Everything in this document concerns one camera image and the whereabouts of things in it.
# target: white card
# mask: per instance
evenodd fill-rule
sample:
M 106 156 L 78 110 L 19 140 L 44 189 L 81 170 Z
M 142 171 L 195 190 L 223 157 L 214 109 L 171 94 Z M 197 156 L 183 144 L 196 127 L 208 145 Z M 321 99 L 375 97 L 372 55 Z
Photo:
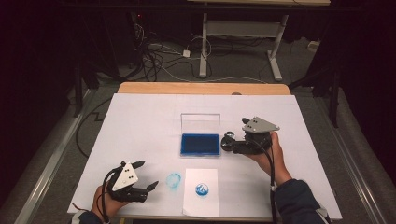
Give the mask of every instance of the white card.
M 219 216 L 217 169 L 186 169 L 183 214 L 189 217 Z

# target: white tabletop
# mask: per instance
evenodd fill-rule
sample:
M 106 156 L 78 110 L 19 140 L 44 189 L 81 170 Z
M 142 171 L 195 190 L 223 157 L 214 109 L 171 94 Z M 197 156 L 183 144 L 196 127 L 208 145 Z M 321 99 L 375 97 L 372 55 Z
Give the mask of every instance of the white tabletop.
M 220 219 L 271 218 L 269 176 L 242 155 L 221 151 L 218 158 L 180 158 L 180 114 L 220 114 L 220 136 L 233 131 L 244 135 L 241 118 L 257 116 L 280 127 L 280 144 L 294 178 L 305 180 L 332 219 L 341 213 L 319 161 L 294 96 L 259 95 L 114 95 L 71 203 L 90 208 L 92 195 L 105 175 L 121 161 L 146 161 L 136 170 L 135 187 L 159 180 L 145 203 L 131 203 L 119 211 L 122 217 L 189 218 L 182 214 L 186 169 L 217 169 Z M 179 174 L 178 189 L 166 178 Z M 70 205 L 68 213 L 77 210 Z

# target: metal rail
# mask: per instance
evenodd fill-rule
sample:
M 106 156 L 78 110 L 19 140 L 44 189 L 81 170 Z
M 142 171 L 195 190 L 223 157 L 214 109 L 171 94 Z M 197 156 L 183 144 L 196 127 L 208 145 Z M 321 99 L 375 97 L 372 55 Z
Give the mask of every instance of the metal rail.
M 316 103 L 323 115 L 323 118 L 326 120 L 329 128 L 332 130 L 332 134 L 335 137 L 337 145 L 339 146 L 338 152 L 340 153 L 341 159 L 348 171 L 352 183 L 354 184 L 356 191 L 358 192 L 359 196 L 361 197 L 361 202 L 363 203 L 367 214 L 369 215 L 372 223 L 374 224 L 386 224 L 387 221 L 385 220 L 381 210 L 379 209 L 377 202 L 375 201 L 375 197 L 370 190 L 370 187 L 367 185 L 366 181 L 364 180 L 361 171 L 358 168 L 353 156 L 350 154 L 349 148 L 345 143 L 342 135 L 332 126 L 332 122 L 329 120 L 327 116 L 327 108 L 323 99 L 317 97 Z
M 73 120 L 72 124 L 70 125 L 67 133 L 64 135 L 61 143 L 54 149 L 52 156 L 49 158 L 49 161 L 44 168 L 43 173 L 38 178 L 35 187 L 33 188 L 29 198 L 27 199 L 25 205 L 23 206 L 20 214 L 18 215 L 17 219 L 15 220 L 15 224 L 28 224 L 33 221 L 35 213 L 40 206 L 41 202 L 44 199 L 44 196 L 47 193 L 47 190 L 50 187 L 50 184 L 53 178 L 56 175 L 56 172 L 59 169 L 59 166 L 62 163 L 64 158 L 67 144 L 69 143 L 70 138 L 76 131 L 77 126 L 81 122 L 84 114 L 87 112 L 87 105 L 89 105 L 92 101 L 96 91 L 87 90 L 84 99 L 86 102 L 86 106 L 83 106 L 79 115 Z

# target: sleeve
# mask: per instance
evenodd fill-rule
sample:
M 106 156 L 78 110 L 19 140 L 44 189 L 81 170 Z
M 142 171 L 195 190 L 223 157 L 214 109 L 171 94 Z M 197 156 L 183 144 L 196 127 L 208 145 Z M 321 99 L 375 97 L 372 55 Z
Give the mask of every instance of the sleeve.
M 275 202 L 283 223 L 330 223 L 326 209 L 303 180 L 291 179 L 276 188 Z
M 73 215 L 69 224 L 102 224 L 102 220 L 93 212 L 80 210 Z

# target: person's arm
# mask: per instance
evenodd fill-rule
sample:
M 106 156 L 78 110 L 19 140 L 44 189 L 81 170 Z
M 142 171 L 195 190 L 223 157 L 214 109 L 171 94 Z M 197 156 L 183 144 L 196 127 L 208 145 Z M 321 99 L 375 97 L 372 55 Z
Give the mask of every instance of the person's arm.
M 271 133 L 271 139 L 272 150 L 268 150 L 268 153 L 270 156 L 274 154 L 275 182 L 277 185 L 275 202 L 283 223 L 330 223 L 326 210 L 321 208 L 315 200 L 309 186 L 304 181 L 295 180 L 291 177 L 283 160 L 283 151 L 276 132 Z M 263 153 L 245 156 L 257 162 L 265 173 L 271 174 L 270 162 Z
M 102 197 L 102 186 L 96 189 L 96 192 L 93 196 L 93 203 L 91 211 L 88 210 L 80 210 L 76 213 L 72 220 L 70 220 L 70 224 L 103 224 L 105 220 L 102 216 L 103 207 L 101 204 Z M 106 213 L 109 218 L 114 217 L 117 212 L 126 204 L 113 200 L 108 193 L 105 192 L 105 207 Z

